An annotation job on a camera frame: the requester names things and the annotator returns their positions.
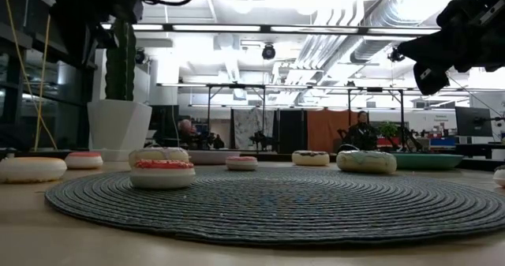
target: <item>green plant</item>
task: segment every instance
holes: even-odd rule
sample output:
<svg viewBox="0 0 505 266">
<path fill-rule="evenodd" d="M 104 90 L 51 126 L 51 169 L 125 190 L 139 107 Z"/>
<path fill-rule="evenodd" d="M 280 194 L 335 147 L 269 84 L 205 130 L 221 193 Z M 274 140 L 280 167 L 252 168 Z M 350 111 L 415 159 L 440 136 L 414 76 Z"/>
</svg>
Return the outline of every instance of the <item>green plant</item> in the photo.
<svg viewBox="0 0 505 266">
<path fill-rule="evenodd" d="M 398 127 L 391 122 L 382 122 L 379 126 L 379 132 L 384 137 L 394 137 L 398 132 Z"/>
<path fill-rule="evenodd" d="M 385 137 L 391 145 L 393 146 L 393 149 L 399 149 L 399 146 L 394 143 L 392 137 L 396 136 L 398 133 L 398 127 L 397 125 L 391 123 L 391 122 L 382 122 L 379 126 L 379 132 L 380 134 Z"/>
<path fill-rule="evenodd" d="M 136 43 L 133 26 L 116 19 L 111 29 L 118 47 L 107 50 L 105 94 L 107 99 L 133 101 Z"/>
</svg>

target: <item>glass wall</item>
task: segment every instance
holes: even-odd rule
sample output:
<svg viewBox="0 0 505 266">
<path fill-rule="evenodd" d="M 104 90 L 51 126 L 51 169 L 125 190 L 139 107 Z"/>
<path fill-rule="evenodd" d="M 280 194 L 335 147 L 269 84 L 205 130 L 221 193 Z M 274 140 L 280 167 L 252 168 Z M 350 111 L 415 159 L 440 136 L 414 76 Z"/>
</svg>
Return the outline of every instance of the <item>glass wall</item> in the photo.
<svg viewBox="0 0 505 266">
<path fill-rule="evenodd" d="M 22 56 L 27 73 L 27 78 L 24 78 L 19 58 L 12 53 L 2 54 L 13 52 L 2 49 L 0 148 L 33 149 L 38 107 L 59 150 L 87 148 L 89 128 L 86 103 L 91 100 L 93 71 L 47 60 L 43 75 L 43 54 L 26 50 Z M 54 148 L 50 134 L 42 125 L 40 127 L 39 148 Z"/>
</svg>

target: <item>cactus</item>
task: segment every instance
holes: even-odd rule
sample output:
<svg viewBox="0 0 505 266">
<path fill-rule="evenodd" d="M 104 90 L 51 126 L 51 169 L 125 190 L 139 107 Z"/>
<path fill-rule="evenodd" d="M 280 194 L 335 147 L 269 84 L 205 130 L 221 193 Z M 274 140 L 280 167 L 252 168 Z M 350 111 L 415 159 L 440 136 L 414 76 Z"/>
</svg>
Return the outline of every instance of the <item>cactus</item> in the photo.
<svg viewBox="0 0 505 266">
<path fill-rule="evenodd" d="M 107 49 L 105 94 L 107 99 L 133 101 L 136 42 L 133 26 L 116 19 L 111 29 L 118 47 Z"/>
</svg>

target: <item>black robotic arm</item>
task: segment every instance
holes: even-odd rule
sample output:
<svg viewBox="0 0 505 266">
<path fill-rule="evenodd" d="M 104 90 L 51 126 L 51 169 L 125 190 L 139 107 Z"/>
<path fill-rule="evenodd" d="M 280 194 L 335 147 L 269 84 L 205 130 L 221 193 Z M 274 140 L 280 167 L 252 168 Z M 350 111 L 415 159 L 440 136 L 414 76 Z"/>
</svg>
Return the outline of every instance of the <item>black robotic arm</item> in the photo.
<svg viewBox="0 0 505 266">
<path fill-rule="evenodd" d="M 493 72 L 505 66 L 505 0 L 453 0 L 437 17 L 441 29 L 429 36 L 400 43 L 390 59 L 416 61 L 417 86 L 424 95 L 449 84 L 446 71 L 472 67 Z"/>
</svg>

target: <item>white donut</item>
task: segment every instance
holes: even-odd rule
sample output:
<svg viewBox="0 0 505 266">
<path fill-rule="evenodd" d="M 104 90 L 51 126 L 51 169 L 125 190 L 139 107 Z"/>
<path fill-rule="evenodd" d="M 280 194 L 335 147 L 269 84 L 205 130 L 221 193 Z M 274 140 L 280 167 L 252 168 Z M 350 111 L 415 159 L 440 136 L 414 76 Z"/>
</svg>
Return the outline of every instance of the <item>white donut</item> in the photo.
<svg viewBox="0 0 505 266">
<path fill-rule="evenodd" d="M 258 159 L 254 156 L 229 156 L 226 158 L 228 170 L 255 170 Z"/>
<path fill-rule="evenodd" d="M 71 152 L 65 158 L 69 169 L 96 169 L 103 165 L 99 152 Z"/>
<path fill-rule="evenodd" d="M 505 166 L 497 167 L 492 179 L 496 182 L 496 184 L 505 187 Z"/>
<path fill-rule="evenodd" d="M 140 159 L 181 160 L 189 162 L 189 155 L 183 148 L 142 148 L 129 154 L 128 162 L 130 167 L 135 167 L 135 162 Z"/>
<path fill-rule="evenodd" d="M 344 151 L 337 155 L 337 166 L 342 171 L 392 174 L 396 158 L 386 152 Z"/>
<path fill-rule="evenodd" d="M 63 159 L 19 157 L 0 162 L 0 182 L 36 183 L 58 180 L 66 171 Z"/>
<path fill-rule="evenodd" d="M 136 162 L 129 180 L 141 189 L 177 189 L 188 187 L 195 180 L 192 163 L 181 160 L 141 159 Z"/>
<path fill-rule="evenodd" d="M 295 151 L 291 155 L 294 164 L 300 166 L 325 166 L 330 163 L 327 152 Z"/>
</svg>

